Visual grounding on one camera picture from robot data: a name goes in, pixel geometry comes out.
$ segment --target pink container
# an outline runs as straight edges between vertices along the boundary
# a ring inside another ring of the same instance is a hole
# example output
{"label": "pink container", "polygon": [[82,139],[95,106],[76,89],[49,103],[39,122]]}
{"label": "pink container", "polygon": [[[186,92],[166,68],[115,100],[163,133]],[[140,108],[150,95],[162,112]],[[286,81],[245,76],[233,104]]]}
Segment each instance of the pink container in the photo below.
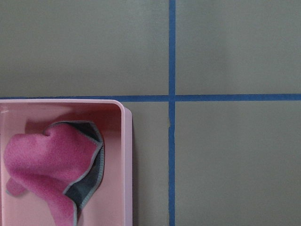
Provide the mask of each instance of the pink container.
{"label": "pink container", "polygon": [[55,226],[46,202],[32,193],[6,193],[3,152],[17,133],[41,133],[55,121],[91,120],[103,135],[103,181],[83,209],[78,226],[132,226],[132,114],[115,100],[0,100],[1,226]]}

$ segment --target pink cloth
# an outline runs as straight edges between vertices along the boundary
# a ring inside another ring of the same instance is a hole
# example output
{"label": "pink cloth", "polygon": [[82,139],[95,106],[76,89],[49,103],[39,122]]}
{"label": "pink cloth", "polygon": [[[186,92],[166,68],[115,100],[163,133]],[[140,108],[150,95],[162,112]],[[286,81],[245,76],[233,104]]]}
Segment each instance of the pink cloth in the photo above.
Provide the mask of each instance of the pink cloth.
{"label": "pink cloth", "polygon": [[26,189],[35,193],[48,203],[57,226],[75,226],[77,206],[65,192],[89,172],[101,148],[102,141],[68,123],[55,123],[44,134],[14,135],[4,152],[11,175],[7,190],[12,195]]}

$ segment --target pink plastic bin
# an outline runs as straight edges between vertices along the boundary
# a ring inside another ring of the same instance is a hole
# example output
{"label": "pink plastic bin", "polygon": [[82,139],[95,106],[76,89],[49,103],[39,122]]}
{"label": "pink plastic bin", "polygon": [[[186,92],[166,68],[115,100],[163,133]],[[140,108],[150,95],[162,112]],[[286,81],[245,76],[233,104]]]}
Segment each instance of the pink plastic bin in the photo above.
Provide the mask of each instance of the pink plastic bin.
{"label": "pink plastic bin", "polygon": [[83,209],[79,226],[132,226],[132,114],[115,100],[0,100],[1,226],[55,226],[46,202],[27,192],[6,193],[4,149],[14,134],[41,133],[55,122],[91,120],[105,143],[103,181]]}

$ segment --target gray floor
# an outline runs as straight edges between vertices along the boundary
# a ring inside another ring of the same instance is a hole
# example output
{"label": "gray floor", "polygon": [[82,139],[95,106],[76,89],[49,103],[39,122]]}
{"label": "gray floor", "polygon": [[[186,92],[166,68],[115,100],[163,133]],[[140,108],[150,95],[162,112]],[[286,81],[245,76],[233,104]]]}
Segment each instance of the gray floor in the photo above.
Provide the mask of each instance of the gray floor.
{"label": "gray floor", "polygon": [[[177,0],[176,94],[301,93],[301,1]],[[0,3],[0,97],[168,94],[168,1]],[[168,226],[168,103],[133,113],[134,226]],[[177,102],[176,226],[301,225],[301,102]]]}

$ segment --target cloth fold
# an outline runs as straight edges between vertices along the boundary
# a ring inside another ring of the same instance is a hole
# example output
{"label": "cloth fold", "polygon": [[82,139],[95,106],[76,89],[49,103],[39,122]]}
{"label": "cloth fold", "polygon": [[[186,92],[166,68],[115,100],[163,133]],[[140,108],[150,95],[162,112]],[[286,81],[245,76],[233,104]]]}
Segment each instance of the cloth fold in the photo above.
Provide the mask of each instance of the cloth fold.
{"label": "cloth fold", "polygon": [[16,134],[4,152],[13,196],[29,190],[44,199],[57,226],[76,226],[100,185],[104,143],[91,121],[61,121],[43,134]]}

